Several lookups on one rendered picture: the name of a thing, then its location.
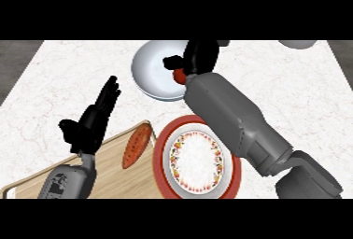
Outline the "red-rimmed patterned plate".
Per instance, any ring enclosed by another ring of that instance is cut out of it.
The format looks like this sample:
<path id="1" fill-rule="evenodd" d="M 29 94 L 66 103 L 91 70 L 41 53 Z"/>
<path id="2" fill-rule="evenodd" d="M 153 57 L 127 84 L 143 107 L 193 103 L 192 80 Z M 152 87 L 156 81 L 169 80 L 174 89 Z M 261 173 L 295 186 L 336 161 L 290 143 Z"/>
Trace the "red-rimmed patterned plate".
<path id="1" fill-rule="evenodd" d="M 153 154 L 155 182 L 163 198 L 233 199 L 240 163 L 196 115 L 163 127 Z"/>

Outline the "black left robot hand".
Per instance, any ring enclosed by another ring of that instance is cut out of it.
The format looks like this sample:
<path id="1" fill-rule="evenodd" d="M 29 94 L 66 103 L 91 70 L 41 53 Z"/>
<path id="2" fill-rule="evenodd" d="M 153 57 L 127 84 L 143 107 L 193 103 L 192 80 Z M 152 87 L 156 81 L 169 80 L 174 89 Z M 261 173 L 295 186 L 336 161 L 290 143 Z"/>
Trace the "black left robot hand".
<path id="1" fill-rule="evenodd" d="M 97 95 L 93 105 L 88 105 L 79 121 L 63 119 L 59 128 L 65 142 L 72 145 L 70 153 L 94 154 L 100 148 L 113 105 L 121 94 L 116 77 L 110 76 Z"/>

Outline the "pale wooden cutting board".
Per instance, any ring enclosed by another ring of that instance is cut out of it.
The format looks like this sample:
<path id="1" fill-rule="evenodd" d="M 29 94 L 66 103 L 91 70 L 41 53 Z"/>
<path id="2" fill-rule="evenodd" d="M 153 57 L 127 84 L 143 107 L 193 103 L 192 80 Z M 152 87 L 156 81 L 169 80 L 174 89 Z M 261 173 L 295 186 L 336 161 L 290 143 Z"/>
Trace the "pale wooden cutting board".
<path id="1" fill-rule="evenodd" d="M 122 168 L 122 156 L 128 139 L 140 124 L 150 124 L 143 120 L 128 130 L 103 141 L 96 153 L 96 181 L 90 194 L 91 198 L 161 198 L 155 183 L 153 150 L 155 135 L 135 163 Z M 10 183 L 0 189 L 0 199 L 35 199 L 53 168 L 60 164 L 79 164 L 79 158 L 72 155 L 67 159 L 41 170 L 34 175 Z"/>

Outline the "grey round object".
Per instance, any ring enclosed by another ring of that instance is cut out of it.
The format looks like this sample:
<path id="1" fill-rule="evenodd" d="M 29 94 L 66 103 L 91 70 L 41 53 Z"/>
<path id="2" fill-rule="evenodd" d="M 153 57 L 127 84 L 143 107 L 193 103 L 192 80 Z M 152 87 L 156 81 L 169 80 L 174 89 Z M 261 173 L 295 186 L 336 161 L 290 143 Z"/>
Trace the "grey round object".
<path id="1" fill-rule="evenodd" d="M 316 40 L 280 40 L 280 43 L 289 49 L 308 49 L 314 45 Z"/>

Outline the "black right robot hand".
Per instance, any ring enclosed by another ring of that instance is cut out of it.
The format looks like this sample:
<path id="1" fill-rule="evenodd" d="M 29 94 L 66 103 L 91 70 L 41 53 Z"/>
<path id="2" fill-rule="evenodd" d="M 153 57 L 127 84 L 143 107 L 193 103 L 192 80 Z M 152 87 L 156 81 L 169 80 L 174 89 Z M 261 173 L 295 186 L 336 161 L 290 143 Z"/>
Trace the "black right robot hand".
<path id="1" fill-rule="evenodd" d="M 218 59 L 218 42 L 215 40 L 189 40 L 183 55 L 162 59 L 163 68 L 181 69 L 183 74 L 200 75 L 214 70 Z"/>

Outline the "red bell pepper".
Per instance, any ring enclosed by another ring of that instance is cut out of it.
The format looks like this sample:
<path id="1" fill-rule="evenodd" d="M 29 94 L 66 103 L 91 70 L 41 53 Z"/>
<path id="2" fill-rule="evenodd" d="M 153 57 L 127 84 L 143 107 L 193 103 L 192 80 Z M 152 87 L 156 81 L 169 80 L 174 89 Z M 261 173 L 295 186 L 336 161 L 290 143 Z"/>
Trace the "red bell pepper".
<path id="1" fill-rule="evenodd" d="M 183 69 L 181 68 L 174 70 L 172 76 L 174 76 L 175 83 L 183 85 L 184 82 L 186 82 L 186 75 L 183 73 Z"/>

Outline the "white bowl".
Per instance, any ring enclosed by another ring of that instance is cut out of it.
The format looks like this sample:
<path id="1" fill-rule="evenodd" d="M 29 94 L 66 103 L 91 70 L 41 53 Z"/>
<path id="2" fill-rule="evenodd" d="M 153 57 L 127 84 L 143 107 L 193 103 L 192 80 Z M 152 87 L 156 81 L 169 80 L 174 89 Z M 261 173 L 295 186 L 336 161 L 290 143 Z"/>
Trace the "white bowl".
<path id="1" fill-rule="evenodd" d="M 172 102 L 183 98 L 184 86 L 175 83 L 172 71 L 163 67 L 162 59 L 181 55 L 186 44 L 186 40 L 150 40 L 134 54 L 134 83 L 141 92 L 158 101 Z"/>

